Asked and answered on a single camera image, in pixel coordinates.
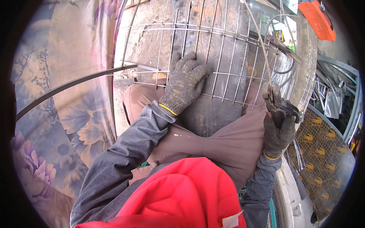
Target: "wooden board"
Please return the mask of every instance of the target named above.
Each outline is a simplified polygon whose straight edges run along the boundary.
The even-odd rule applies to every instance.
[[[176,0],[171,3],[171,17],[172,21],[175,21],[176,11],[179,9],[177,22],[186,23],[188,20],[189,12],[189,1],[186,0]],[[201,11],[202,1],[193,2],[190,12],[189,24],[199,24],[200,11]],[[203,16],[201,25],[202,26],[212,26],[212,20],[214,17],[214,9],[216,6],[215,0],[205,0],[203,8]],[[225,15],[226,15],[226,1],[219,1],[217,5],[217,10],[215,14],[214,26],[216,28],[224,28]],[[228,0],[228,13],[227,13],[227,23],[226,30],[236,31],[237,20],[239,17],[238,33],[247,35],[248,31],[248,17],[246,13],[246,7],[243,3],[237,0]],[[186,28],[186,26],[177,26],[177,28]],[[197,29],[198,27],[191,26],[189,28]],[[184,44],[185,31],[176,30],[174,39],[174,48],[182,52]],[[188,31],[186,39],[185,53],[189,53],[195,50],[197,38],[197,31]],[[197,60],[200,63],[205,62],[208,43],[210,39],[209,32],[200,32],[199,42],[197,47]],[[235,38],[225,37],[223,43],[222,57],[220,60],[219,69],[218,62],[220,56],[220,50],[222,46],[223,35],[212,34],[210,51],[207,59],[207,65],[209,65],[214,72],[229,73],[231,59],[234,49]],[[240,75],[242,65],[243,71],[242,75],[247,74],[247,59],[244,59],[246,42],[242,40],[237,40],[235,44],[234,57],[231,67],[231,74]],[[213,95],[223,97],[226,84],[227,84],[226,74],[211,74],[207,77],[203,93],[212,94],[213,84],[216,79],[215,89]],[[238,86],[238,91],[236,95],[236,101],[243,102],[245,98],[245,87],[246,87],[246,77],[239,76],[229,76],[227,90],[225,98],[233,100],[235,97],[236,89]],[[222,102],[221,98],[213,97],[207,95],[201,95],[198,100],[192,104],[188,109],[186,109],[180,116],[181,121],[184,123],[185,127],[195,134],[202,137],[209,137],[215,132],[217,132],[222,127],[230,124],[236,119],[241,117],[242,104],[234,103],[229,100],[224,100]]]

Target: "yellow glove cuff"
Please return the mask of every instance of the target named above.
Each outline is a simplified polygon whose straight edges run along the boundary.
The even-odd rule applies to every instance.
[[[161,107],[163,107],[163,108],[165,108],[165,109],[167,109],[167,110],[169,110],[172,114],[174,114],[175,116],[177,116],[176,113],[174,113],[171,109],[169,109],[168,107],[164,106],[163,104],[158,103],[158,105],[161,106]]]

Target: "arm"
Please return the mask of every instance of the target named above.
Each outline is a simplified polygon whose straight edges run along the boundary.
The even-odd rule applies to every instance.
[[[267,223],[275,172],[280,169],[281,161],[281,158],[269,160],[261,155],[257,162],[256,173],[247,182],[246,194],[242,197],[240,204],[244,217],[248,217],[255,228],[265,227]]]
[[[167,124],[176,121],[172,116],[153,101],[111,148],[95,158],[72,208],[71,227],[88,222],[128,187],[131,170],[147,160],[167,133]]]
[[[263,154],[257,162],[256,173],[247,183],[246,194],[240,201],[245,219],[255,228],[266,225],[275,184],[275,172],[281,167],[283,150],[295,137],[295,124],[291,116],[285,118],[281,128],[278,129],[274,121],[266,115],[264,128]]]
[[[95,158],[72,208],[71,227],[89,221],[107,221],[116,215],[111,208],[123,206],[121,202],[129,197],[127,192],[131,190],[128,188],[122,194],[133,177],[131,170],[147,160],[167,133],[167,124],[174,123],[176,116],[201,94],[204,76],[211,69],[193,59],[194,53],[183,58],[178,53],[173,54],[165,96],[159,102],[146,105],[117,143]]]

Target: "pliers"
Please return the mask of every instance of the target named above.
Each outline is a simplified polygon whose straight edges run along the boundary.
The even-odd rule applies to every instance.
[[[283,100],[278,83],[274,82],[272,86],[265,82],[262,86],[262,97],[266,102],[266,107],[272,115],[275,126],[281,128],[286,116],[295,116],[295,123],[300,122],[300,114],[297,107],[289,101]]]

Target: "gray knit glove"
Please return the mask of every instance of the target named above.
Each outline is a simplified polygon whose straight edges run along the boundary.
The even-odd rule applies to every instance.
[[[287,116],[281,128],[278,129],[275,126],[274,120],[266,114],[264,127],[264,155],[270,160],[276,160],[281,157],[283,149],[294,140],[295,117]]]
[[[165,95],[158,101],[159,105],[174,115],[179,115],[201,94],[204,76],[212,69],[200,65],[195,54],[190,53],[181,58],[180,53],[173,53],[170,66],[170,78],[165,88]]]

